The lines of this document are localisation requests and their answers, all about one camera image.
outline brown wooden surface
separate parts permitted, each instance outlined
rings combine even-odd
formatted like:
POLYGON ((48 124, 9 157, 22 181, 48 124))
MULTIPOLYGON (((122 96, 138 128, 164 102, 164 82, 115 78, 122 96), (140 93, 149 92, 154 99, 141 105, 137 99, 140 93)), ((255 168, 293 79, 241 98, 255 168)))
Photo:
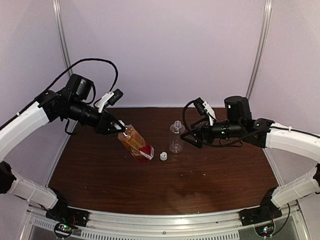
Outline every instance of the brown wooden surface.
MULTIPOLYGON (((219 120, 224 109, 215 109, 219 120)), ((137 163, 116 135, 77 126, 59 160, 50 187, 73 207, 125 214, 190 214, 256 206, 277 186, 262 149, 203 147, 187 143, 168 154, 169 127, 181 108, 120 108, 112 114, 132 124, 155 149, 153 160, 137 163)), ((188 109, 189 123, 199 119, 188 109)))

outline white bottle cap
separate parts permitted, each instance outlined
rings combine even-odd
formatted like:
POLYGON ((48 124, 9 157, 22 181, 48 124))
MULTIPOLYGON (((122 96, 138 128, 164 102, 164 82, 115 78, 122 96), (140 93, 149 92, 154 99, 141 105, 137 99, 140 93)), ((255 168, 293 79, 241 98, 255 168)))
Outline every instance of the white bottle cap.
POLYGON ((160 159, 161 159, 161 161, 165 161, 165 160, 167 160, 167 158, 168 158, 167 153, 166 153, 165 151, 163 151, 163 152, 160 154, 160 159))

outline white wall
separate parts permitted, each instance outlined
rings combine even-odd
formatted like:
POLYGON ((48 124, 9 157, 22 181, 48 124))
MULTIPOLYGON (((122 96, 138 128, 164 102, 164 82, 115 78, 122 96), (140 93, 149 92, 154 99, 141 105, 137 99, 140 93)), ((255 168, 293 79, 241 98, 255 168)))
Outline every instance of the white wall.
MULTIPOLYGON (((0 22, 2 125, 48 86, 64 65, 52 0, 1 1, 0 22)), ((65 83, 63 78, 58 85, 65 83)), ((44 185, 65 137, 64 123, 53 122, 26 138, 5 161, 44 185)), ((18 239, 27 207, 15 196, 0 195, 0 239, 18 239)))
MULTIPOLYGON (((273 1, 272 18, 261 69, 250 100, 255 118, 320 134, 320 2, 273 1)), ((285 183, 316 163, 270 150, 285 183)), ((311 238, 319 240, 320 197, 300 201, 311 238)))
MULTIPOLYGON (((69 0, 61 12, 71 62, 101 57, 119 68, 117 107, 212 106, 245 95, 265 1, 69 0)), ((75 68, 100 97, 114 73, 104 63, 75 68)))

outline bottle with orange liquid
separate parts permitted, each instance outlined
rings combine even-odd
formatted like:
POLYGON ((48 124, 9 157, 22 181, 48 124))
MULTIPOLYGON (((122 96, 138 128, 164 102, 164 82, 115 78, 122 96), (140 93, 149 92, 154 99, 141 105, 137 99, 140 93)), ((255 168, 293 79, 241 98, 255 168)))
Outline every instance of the bottle with orange liquid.
POLYGON ((118 134, 120 142, 139 163, 149 162, 154 157, 154 148, 145 141, 132 125, 125 125, 122 121, 119 122, 125 127, 125 132, 118 134))

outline empty bottle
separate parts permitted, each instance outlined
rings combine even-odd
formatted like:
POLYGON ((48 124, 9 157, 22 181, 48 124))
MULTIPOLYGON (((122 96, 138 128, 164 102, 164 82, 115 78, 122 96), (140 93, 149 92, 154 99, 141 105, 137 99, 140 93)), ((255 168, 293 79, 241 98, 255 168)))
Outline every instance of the empty bottle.
POLYGON ((170 127, 169 150, 174 154, 181 153, 184 148, 184 141, 180 135, 185 131, 185 126, 180 121, 175 121, 170 127))

